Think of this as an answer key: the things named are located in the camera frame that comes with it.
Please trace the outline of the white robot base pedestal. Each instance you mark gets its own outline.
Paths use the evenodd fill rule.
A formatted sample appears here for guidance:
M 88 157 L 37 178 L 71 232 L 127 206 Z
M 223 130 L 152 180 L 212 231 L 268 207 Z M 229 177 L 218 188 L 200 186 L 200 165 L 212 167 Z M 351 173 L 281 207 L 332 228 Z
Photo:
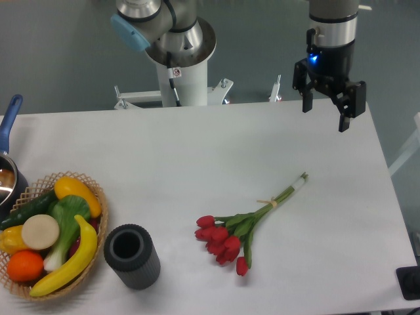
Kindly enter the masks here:
M 216 86 L 207 84 L 207 66 L 217 40 L 214 29 L 198 17 L 186 31 L 163 34 L 145 48 L 155 64 L 158 91 L 121 93 L 114 87 L 116 110 L 135 109 L 136 103 L 160 101 L 164 107 L 227 104 L 226 95 L 234 82 L 223 78 Z

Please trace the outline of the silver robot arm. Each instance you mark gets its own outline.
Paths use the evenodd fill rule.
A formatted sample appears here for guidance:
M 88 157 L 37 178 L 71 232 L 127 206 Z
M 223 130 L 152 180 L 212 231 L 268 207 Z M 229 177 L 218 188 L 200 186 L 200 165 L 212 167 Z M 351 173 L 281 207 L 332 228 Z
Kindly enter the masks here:
M 165 107 L 220 104 L 231 88 L 207 84 L 207 63 L 217 40 L 211 25 L 197 15 L 195 1 L 117 1 L 110 22 L 121 40 L 145 52 L 156 65 Z M 365 112 L 366 84 L 348 75 L 356 39 L 357 1 L 311 1 L 306 58 L 294 66 L 293 88 L 303 111 L 312 109 L 313 94 L 326 95 L 337 107 L 339 130 Z

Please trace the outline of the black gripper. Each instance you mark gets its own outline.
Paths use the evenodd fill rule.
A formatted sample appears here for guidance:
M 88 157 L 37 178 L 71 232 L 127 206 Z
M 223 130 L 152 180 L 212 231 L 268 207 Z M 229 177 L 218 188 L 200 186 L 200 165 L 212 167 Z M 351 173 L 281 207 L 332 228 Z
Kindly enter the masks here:
M 330 98 L 341 113 L 339 132 L 343 133 L 350 119 L 366 110 L 366 83 L 349 79 L 354 42 L 322 47 L 315 44 L 315 38 L 314 28 L 306 31 L 307 57 L 295 63 L 292 87 L 302 96 L 303 113 L 312 109 L 313 90 Z

